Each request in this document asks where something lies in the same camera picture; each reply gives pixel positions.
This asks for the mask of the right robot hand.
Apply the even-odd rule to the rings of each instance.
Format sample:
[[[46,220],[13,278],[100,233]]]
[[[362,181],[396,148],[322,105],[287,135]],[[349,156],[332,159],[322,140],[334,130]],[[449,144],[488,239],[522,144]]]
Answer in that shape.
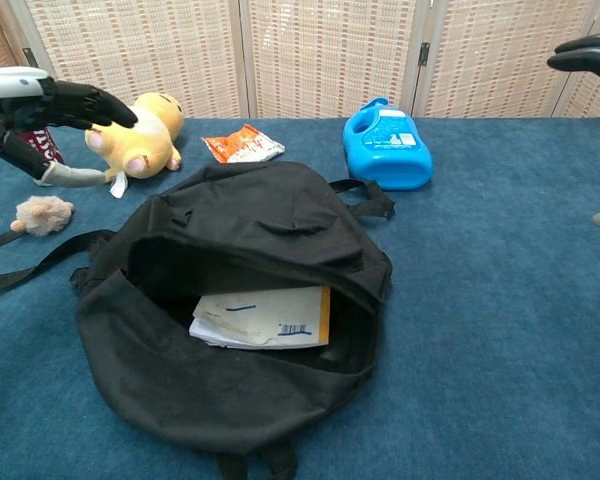
[[[546,64],[556,71],[588,72],[600,78],[600,33],[560,43]]]

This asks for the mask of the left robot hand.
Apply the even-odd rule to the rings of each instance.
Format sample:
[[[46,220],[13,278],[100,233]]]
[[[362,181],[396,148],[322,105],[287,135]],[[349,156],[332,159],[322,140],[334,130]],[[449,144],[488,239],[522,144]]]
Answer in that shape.
[[[37,67],[0,67],[0,158],[42,184],[91,187],[106,183],[107,175],[47,159],[21,138],[23,133],[112,124],[130,128],[137,121],[125,103],[99,87],[56,80]]]

